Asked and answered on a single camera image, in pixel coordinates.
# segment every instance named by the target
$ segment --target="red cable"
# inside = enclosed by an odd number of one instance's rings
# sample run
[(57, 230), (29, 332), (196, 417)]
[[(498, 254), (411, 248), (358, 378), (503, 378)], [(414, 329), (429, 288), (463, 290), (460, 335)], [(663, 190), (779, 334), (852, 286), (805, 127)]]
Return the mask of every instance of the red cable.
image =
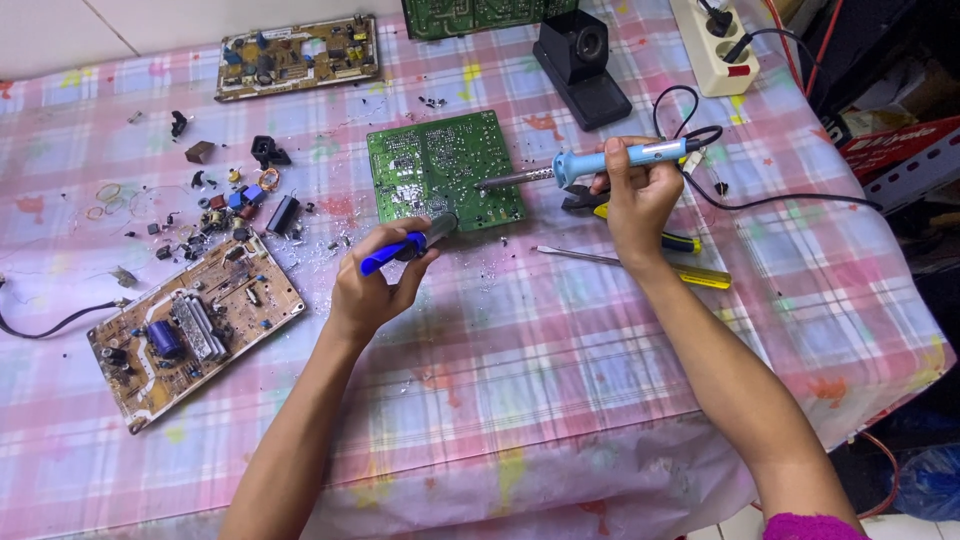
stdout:
[[(893, 453), (890, 452), (890, 450), (886, 446), (884, 446), (883, 443), (876, 440), (876, 437), (874, 437), (873, 435), (870, 435), (866, 431), (861, 431), (859, 434), (863, 436), (863, 438), (867, 439), (868, 441), (876, 444), (877, 447), (880, 448), (880, 450), (887, 455), (887, 457), (890, 459), (890, 463), (894, 466), (894, 485), (890, 489), (890, 495), (887, 495), (887, 498), (881, 501), (880, 504), (874, 506), (873, 508), (867, 510), (862, 514), (857, 514), (856, 519), (864, 520), (864, 519), (872, 518), (876, 516), (883, 510), (886, 510), (887, 508), (889, 508), (890, 504), (893, 504), (894, 499), (897, 498), (897, 493), (900, 491), (900, 466), (897, 465), (897, 459), (894, 457)], [(756, 508), (761, 512), (763, 511), (763, 507), (760, 506), (759, 503), (756, 503), (756, 502), (750, 503), (750, 506)]]
[[(767, 9), (770, 10), (770, 14), (774, 17), (774, 24), (778, 29), (783, 30), (783, 21), (780, 20), (780, 14), (777, 12), (777, 8), (774, 6), (772, 0), (763, 0), (763, 3), (766, 4)], [(804, 82), (800, 79), (800, 74), (797, 72), (797, 65), (793, 63), (793, 55), (790, 54), (790, 47), (786, 43), (786, 37), (780, 36), (780, 43), (783, 44), (783, 51), (786, 53), (786, 62), (790, 65), (790, 73), (793, 74), (793, 80), (797, 83), (797, 86), (800, 89), (804, 88)]]
[[(827, 26), (827, 33), (824, 35), (824, 42), (820, 44), (820, 51), (817, 53), (817, 63), (820, 63), (824, 59), (824, 54), (827, 53), (827, 44), (830, 42), (830, 37), (833, 36), (833, 27), (837, 23), (837, 15), (840, 14), (840, 8), (843, 6), (843, 0), (837, 0), (837, 5), (833, 8), (833, 15), (830, 17), (830, 24)], [(810, 80), (806, 83), (806, 91), (804, 95), (810, 97), (810, 92), (813, 91), (813, 82), (817, 79), (817, 65), (814, 64), (810, 70)]]

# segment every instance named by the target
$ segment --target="printed circuit board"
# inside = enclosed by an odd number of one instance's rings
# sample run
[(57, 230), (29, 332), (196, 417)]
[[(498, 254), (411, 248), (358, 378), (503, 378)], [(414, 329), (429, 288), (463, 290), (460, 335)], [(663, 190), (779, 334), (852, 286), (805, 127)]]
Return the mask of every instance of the printed circuit board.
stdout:
[(251, 232), (207, 251), (86, 337), (136, 435), (303, 310)]
[(376, 77), (376, 25), (369, 15), (224, 37), (219, 102)]
[(513, 172), (492, 110), (372, 133), (367, 149), (381, 223), (450, 211), (465, 232), (526, 217), (515, 185), (473, 187)]
[(403, 0), (407, 36), (442, 39), (541, 22), (577, 9), (579, 0)]

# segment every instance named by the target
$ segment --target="pink tablecloth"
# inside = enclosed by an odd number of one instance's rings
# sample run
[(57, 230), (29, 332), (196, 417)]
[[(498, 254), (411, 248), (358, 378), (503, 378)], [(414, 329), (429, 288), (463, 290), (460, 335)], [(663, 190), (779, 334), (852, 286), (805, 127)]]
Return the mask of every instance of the pink tablecloth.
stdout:
[[(228, 504), (328, 313), (341, 254), (327, 243), (376, 223), (365, 135), (494, 109), (521, 168), (608, 135), (652, 133), (652, 100), (695, 80), (665, 0), (614, 4), (594, 12), (611, 27), (609, 68), (635, 110), (592, 134), (577, 128), (531, 55), (535, 27), (415, 43), (401, 18), (381, 17), (383, 82), (226, 105), (212, 99), (216, 46), (4, 85), (0, 270), (9, 282), (0, 302), (17, 329), (45, 329), (77, 308), (131, 296), (105, 274), (115, 264), (134, 272), (140, 291), (183, 266), (153, 257), (160, 240), (145, 234), (147, 224), (175, 210), (192, 222), (197, 200), (225, 189), (228, 168), (252, 174), (254, 135), (272, 135), (293, 159), (280, 190), (295, 188), (319, 212), (302, 217), (305, 244), (269, 244), (282, 264), (297, 263), (289, 274), (311, 312), (137, 436), (122, 426), (85, 344), (97, 315), (38, 342), (0, 336), (0, 536)], [(750, 29), (771, 24), (750, 6), (741, 13)], [(810, 190), (857, 195), (779, 42), (754, 47), (761, 73), (749, 91), (704, 100), (691, 122), (728, 127), (694, 177), (708, 188), (728, 183), (731, 203)], [(447, 105), (431, 110), (420, 96)], [(685, 96), (665, 100), (661, 125), (672, 132), (688, 109)], [(143, 117), (128, 124), (136, 110)], [(177, 143), (170, 110), (193, 117)], [(220, 185), (203, 192), (189, 187), (198, 167), (183, 157), (201, 139), (227, 145), (203, 167)], [(119, 199), (98, 201), (112, 183), (122, 186)], [(740, 460), (696, 412), (628, 276), (529, 251), (611, 254), (606, 225), (561, 211), (549, 182), (522, 193), (527, 220), (447, 242), (415, 307), (361, 358), (307, 536), (672, 538), (755, 495)], [(698, 294), (789, 385), (826, 446), (955, 360), (870, 209), (797, 202), (726, 213), (688, 191), (668, 230), (705, 245), (675, 260), (733, 274), (730, 290)], [(103, 534), (207, 537), (219, 517)]]

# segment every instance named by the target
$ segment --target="brown circuit board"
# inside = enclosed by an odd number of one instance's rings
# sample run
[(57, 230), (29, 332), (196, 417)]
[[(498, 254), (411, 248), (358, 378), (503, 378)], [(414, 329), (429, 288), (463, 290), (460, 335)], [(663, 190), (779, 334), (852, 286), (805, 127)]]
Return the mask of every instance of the brown circuit board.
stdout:
[(300, 294), (251, 232), (207, 251), (86, 336), (127, 429), (137, 434), (303, 310)]
[(372, 79), (379, 74), (370, 15), (224, 37), (219, 102)]

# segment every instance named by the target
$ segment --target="power socket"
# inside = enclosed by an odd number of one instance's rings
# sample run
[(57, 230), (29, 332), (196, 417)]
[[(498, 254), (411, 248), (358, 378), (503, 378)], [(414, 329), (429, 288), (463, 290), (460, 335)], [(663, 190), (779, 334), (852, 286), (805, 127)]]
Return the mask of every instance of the power socket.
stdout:
[(706, 97), (732, 96), (747, 91), (760, 70), (754, 49), (750, 45), (740, 53), (734, 63), (726, 63), (723, 57), (744, 35), (740, 15), (732, 3), (726, 11), (733, 15), (733, 23), (723, 37), (710, 33), (713, 20), (697, 4), (697, 0), (670, 0), (673, 16), (680, 27), (686, 55), (693, 66), (693, 74)]

